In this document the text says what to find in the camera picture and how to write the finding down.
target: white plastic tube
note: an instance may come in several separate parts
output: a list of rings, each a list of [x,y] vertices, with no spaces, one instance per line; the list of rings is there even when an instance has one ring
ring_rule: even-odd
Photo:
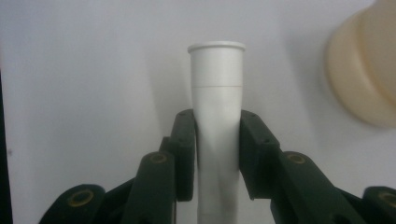
[[[214,41],[189,47],[198,127],[198,223],[237,220],[238,148],[245,46]]]

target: brass insert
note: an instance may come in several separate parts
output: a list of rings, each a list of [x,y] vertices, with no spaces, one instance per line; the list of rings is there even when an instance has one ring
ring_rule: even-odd
[[[290,161],[293,161],[294,163],[297,163],[297,164],[303,164],[303,163],[305,163],[304,157],[302,157],[302,156],[300,156],[300,155],[297,155],[297,154],[289,154],[289,155],[288,155],[288,159],[289,159]]]
[[[74,193],[67,199],[67,203],[71,207],[80,207],[89,203],[93,198],[93,192],[90,189],[83,189]]]

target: screw hole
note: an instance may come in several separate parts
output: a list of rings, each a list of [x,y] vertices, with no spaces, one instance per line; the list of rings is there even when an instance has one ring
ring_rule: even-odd
[[[332,222],[335,224],[351,224],[349,219],[341,215],[332,216]]]
[[[67,199],[67,202],[70,207],[80,207],[89,203],[92,198],[93,192],[90,189],[84,189],[72,194],[72,196]]]
[[[153,163],[163,163],[167,160],[165,155],[159,153],[152,155],[149,159]]]
[[[297,154],[289,154],[289,155],[288,155],[288,159],[289,159],[290,161],[293,161],[294,163],[297,163],[297,164],[303,164],[303,163],[305,163],[304,157],[302,157],[302,156],[300,156],[300,155],[297,155]]]

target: brass screw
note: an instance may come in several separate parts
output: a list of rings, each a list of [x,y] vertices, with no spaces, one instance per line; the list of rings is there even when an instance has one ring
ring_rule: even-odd
[[[166,156],[163,154],[152,155],[149,159],[151,160],[152,163],[163,163],[167,161]]]
[[[300,156],[300,155],[297,155],[297,154],[289,154],[289,155],[288,155],[288,159],[289,159],[290,161],[294,162],[294,163],[297,163],[297,164],[303,164],[303,163],[305,163],[304,157],[302,157],[302,156]]]
[[[379,192],[378,197],[389,206],[396,208],[396,195],[386,191],[381,191]]]
[[[93,198],[93,192],[90,189],[83,189],[74,194],[67,199],[67,203],[70,207],[80,207],[89,203]]]

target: tube rim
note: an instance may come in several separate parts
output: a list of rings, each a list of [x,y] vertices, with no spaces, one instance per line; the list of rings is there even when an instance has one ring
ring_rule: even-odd
[[[246,46],[242,43],[235,41],[207,41],[189,46],[187,48],[187,52],[191,53],[197,49],[208,49],[208,48],[232,48],[232,49],[241,49],[242,51],[245,51]]]

